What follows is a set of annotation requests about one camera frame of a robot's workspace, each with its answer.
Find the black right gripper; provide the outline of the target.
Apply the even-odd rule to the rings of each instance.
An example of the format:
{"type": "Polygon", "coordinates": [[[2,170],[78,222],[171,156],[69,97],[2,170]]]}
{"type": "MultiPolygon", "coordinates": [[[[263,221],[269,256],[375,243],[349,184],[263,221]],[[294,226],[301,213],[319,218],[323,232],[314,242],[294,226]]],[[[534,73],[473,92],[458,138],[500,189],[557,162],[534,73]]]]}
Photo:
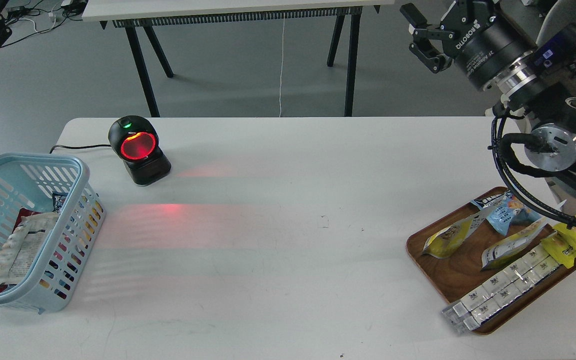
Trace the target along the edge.
{"type": "Polygon", "coordinates": [[[413,3],[400,7],[412,27],[413,55],[437,74],[451,67],[453,60],[478,91],[501,71],[536,49],[535,42],[492,0],[453,0],[434,27],[413,3]],[[430,40],[441,40],[440,52],[430,40]]]}

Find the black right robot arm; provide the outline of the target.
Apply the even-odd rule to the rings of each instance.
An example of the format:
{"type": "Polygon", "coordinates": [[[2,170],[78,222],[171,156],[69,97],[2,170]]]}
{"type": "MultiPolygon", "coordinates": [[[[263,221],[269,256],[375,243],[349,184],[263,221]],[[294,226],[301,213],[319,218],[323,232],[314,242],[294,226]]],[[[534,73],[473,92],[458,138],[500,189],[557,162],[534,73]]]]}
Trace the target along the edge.
{"type": "Polygon", "coordinates": [[[567,228],[576,215],[530,194],[514,177],[553,178],[576,196],[576,23],[537,45],[495,0],[453,0],[437,25],[413,3],[409,50],[432,73],[452,64],[478,91],[496,87],[491,145],[494,165],[517,198],[567,228]]]}

